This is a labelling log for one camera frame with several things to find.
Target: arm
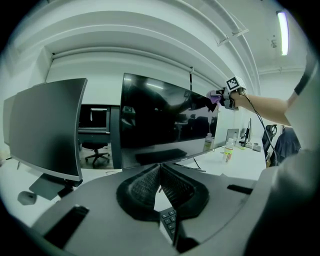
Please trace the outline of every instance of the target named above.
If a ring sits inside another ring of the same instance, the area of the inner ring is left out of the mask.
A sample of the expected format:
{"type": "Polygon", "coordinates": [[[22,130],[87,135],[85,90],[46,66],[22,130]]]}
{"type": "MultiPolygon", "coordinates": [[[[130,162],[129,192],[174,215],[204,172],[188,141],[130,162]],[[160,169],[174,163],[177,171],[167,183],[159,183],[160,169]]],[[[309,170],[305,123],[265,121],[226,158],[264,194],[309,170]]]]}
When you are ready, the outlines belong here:
{"type": "MultiPolygon", "coordinates": [[[[245,96],[239,95],[237,92],[233,92],[230,96],[234,100],[236,107],[243,107],[251,112],[255,112],[245,96]]],[[[297,94],[295,92],[293,92],[288,100],[248,95],[248,98],[253,104],[255,110],[263,118],[287,126],[290,126],[290,123],[285,116],[285,112],[291,106],[296,97],[297,94]]]]}

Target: monitor stand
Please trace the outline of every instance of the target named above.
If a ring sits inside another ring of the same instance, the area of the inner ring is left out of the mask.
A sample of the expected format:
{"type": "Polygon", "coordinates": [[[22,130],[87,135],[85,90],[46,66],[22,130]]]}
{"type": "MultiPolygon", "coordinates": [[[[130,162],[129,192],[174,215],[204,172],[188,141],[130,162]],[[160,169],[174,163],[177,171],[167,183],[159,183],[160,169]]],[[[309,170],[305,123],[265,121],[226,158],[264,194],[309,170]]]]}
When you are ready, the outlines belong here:
{"type": "Polygon", "coordinates": [[[81,183],[82,180],[67,180],[44,173],[29,187],[29,190],[51,201],[56,196],[61,198],[66,196],[74,190],[73,187],[78,187],[81,183]]]}

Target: plastic bottle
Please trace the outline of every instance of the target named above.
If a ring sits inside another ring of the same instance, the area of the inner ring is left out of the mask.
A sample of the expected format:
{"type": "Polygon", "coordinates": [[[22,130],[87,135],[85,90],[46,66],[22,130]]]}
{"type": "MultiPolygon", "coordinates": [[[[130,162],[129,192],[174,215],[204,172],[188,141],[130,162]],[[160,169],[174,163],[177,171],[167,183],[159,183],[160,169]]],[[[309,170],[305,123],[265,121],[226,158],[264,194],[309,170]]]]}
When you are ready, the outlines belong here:
{"type": "Polygon", "coordinates": [[[208,133],[204,140],[203,151],[208,151],[211,149],[212,144],[212,134],[208,133]]]}
{"type": "Polygon", "coordinates": [[[233,134],[233,145],[234,145],[234,146],[237,145],[237,139],[238,139],[238,134],[237,134],[237,132],[235,131],[234,134],[233,134]]]}
{"type": "Polygon", "coordinates": [[[234,139],[229,138],[228,142],[225,144],[225,150],[223,154],[222,162],[227,164],[231,160],[232,153],[234,151],[234,139]]]}

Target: ceiling light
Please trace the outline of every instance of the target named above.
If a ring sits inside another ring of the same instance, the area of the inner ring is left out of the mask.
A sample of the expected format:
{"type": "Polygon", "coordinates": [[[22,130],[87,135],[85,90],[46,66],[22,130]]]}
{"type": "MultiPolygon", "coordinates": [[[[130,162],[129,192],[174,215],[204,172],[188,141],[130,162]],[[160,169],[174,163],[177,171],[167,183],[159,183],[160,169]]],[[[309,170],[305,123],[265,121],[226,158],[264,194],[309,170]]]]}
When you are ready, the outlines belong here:
{"type": "Polygon", "coordinates": [[[281,29],[281,54],[287,55],[289,50],[289,28],[286,13],[281,11],[277,13],[281,29]]]}
{"type": "Polygon", "coordinates": [[[153,87],[156,87],[156,88],[159,88],[159,89],[163,89],[163,87],[160,87],[160,86],[157,86],[157,85],[154,85],[154,84],[151,84],[151,83],[147,83],[148,86],[153,86],[153,87]]]}

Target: black keyboard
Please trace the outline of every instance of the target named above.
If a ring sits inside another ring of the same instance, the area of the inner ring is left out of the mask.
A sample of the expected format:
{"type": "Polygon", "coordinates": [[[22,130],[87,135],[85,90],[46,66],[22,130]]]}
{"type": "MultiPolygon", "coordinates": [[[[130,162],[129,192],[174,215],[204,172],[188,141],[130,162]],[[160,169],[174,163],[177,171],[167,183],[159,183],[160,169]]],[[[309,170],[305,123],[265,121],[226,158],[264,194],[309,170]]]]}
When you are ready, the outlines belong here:
{"type": "Polygon", "coordinates": [[[179,148],[175,148],[175,149],[169,149],[169,150],[163,150],[163,151],[157,151],[157,152],[136,154],[135,159],[141,165],[148,165],[148,164],[162,163],[169,160],[183,158],[186,155],[187,155],[187,152],[179,148]]]}
{"type": "Polygon", "coordinates": [[[174,240],[176,232],[176,217],[177,212],[172,207],[160,212],[161,222],[164,225],[165,230],[169,234],[172,241],[174,240]]]}

